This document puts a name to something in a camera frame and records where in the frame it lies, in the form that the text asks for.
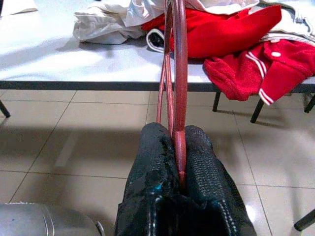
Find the black wrapping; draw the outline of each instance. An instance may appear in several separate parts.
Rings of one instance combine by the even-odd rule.
[[[234,181],[207,135],[186,127],[187,192],[180,193],[166,128],[146,125],[116,219],[116,236],[255,236]]]

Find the red frame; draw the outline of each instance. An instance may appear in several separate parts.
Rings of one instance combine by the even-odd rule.
[[[173,98],[170,37],[174,33],[175,97]],[[164,86],[167,95],[168,129],[174,146],[180,184],[186,183],[185,119],[187,109],[187,27],[183,0],[165,0],[164,60],[157,103],[157,122],[161,123]]]

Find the silver object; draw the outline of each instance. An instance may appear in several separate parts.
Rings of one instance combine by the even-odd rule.
[[[105,236],[102,225],[60,206],[0,205],[0,236]]]

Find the tile floor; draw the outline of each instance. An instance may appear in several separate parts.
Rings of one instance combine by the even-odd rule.
[[[294,94],[264,107],[251,124],[258,97],[222,96],[213,113],[214,95],[189,93],[187,124],[212,139],[257,235],[314,236],[315,225],[303,234],[292,226],[315,208],[315,110],[305,114],[303,96]],[[99,220],[112,236],[157,93],[0,90],[0,99],[12,114],[0,114],[0,203],[66,206]]]

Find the white button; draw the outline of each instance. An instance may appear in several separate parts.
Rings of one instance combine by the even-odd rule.
[[[272,52],[271,53],[271,55],[273,56],[273,57],[280,57],[281,56],[281,53],[278,53],[278,52]]]

